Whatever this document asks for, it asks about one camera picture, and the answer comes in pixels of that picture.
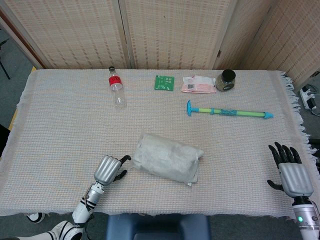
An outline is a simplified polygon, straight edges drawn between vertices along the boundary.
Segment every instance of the woven room divider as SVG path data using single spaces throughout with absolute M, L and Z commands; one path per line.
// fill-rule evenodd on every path
M 0 24 L 53 69 L 320 68 L 318 0 L 3 0 Z
M 282 70 L 302 88 L 320 68 L 320 2 L 277 0 L 242 69 Z
M 111 0 L 4 0 L 1 7 L 46 68 L 130 67 L 119 7 Z

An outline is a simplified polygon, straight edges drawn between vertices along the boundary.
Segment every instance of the jar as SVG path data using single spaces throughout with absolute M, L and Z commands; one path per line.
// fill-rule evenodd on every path
M 235 86 L 236 83 L 236 73 L 232 71 L 231 69 L 226 69 L 220 74 L 216 81 L 215 81 L 215 87 L 220 92 L 226 92 L 230 89 L 232 89 Z

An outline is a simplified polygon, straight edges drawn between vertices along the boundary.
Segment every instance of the snack package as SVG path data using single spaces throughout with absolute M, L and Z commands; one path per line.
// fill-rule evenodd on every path
M 183 77 L 181 91 L 184 93 L 215 94 L 216 79 L 207 76 L 185 76 Z

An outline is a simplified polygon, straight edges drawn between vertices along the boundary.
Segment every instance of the woven tablecloth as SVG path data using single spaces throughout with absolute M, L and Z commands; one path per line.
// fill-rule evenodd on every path
M 117 70 L 127 108 L 117 110 L 107 69 L 37 70 L 30 74 L 0 161 L 0 215 L 72 212 L 103 155 L 133 156 L 142 132 L 198 147 L 192 187 L 132 168 L 105 188 L 96 211 L 293 217 L 293 200 L 269 187 L 280 183 L 269 144 L 295 147 L 319 206 L 319 173 L 302 132 L 297 98 L 280 71 L 237 70 L 235 88 L 216 94 L 181 92 L 182 79 L 216 78 L 220 70 Z M 154 90 L 156 75 L 173 76 L 174 91 Z M 274 118 L 186 113 L 194 107 L 270 112 Z

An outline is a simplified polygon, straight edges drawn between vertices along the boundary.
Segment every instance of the bottle cap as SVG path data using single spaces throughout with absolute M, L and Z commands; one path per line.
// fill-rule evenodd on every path
M 225 82 L 231 82 L 233 79 L 236 78 L 236 73 L 231 69 L 226 69 L 222 72 L 221 78 Z

